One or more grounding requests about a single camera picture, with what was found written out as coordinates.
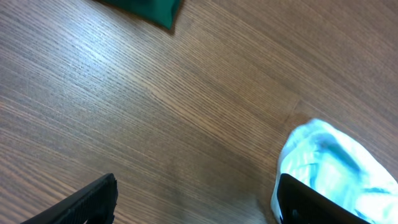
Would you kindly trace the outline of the green folded cloth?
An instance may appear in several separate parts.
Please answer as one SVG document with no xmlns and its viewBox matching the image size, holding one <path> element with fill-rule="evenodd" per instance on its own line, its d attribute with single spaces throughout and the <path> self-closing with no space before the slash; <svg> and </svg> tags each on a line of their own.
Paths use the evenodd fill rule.
<svg viewBox="0 0 398 224">
<path fill-rule="evenodd" d="M 182 0 L 98 0 L 171 30 Z"/>
</svg>

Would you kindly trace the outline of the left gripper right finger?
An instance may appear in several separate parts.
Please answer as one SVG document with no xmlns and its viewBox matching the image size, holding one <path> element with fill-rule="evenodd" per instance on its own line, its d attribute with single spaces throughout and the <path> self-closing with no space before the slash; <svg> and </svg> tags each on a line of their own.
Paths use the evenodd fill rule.
<svg viewBox="0 0 398 224">
<path fill-rule="evenodd" d="M 277 200 L 283 224 L 369 224 L 288 174 L 280 176 Z"/>
</svg>

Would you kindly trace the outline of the light blue striped garment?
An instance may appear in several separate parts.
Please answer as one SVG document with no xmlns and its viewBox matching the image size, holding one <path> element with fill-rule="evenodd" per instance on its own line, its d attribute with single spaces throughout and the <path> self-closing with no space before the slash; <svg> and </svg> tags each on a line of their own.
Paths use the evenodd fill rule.
<svg viewBox="0 0 398 224">
<path fill-rule="evenodd" d="M 369 223 L 397 223 L 397 181 L 359 142 L 320 119 L 296 127 L 275 183 L 289 174 Z"/>
</svg>

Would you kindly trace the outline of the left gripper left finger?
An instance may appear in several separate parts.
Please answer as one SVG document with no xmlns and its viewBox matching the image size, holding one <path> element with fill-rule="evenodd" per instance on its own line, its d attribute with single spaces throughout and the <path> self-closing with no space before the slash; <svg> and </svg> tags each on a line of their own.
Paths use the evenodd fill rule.
<svg viewBox="0 0 398 224">
<path fill-rule="evenodd" d="M 113 224 L 117 199 L 117 180 L 108 173 L 21 224 Z"/>
</svg>

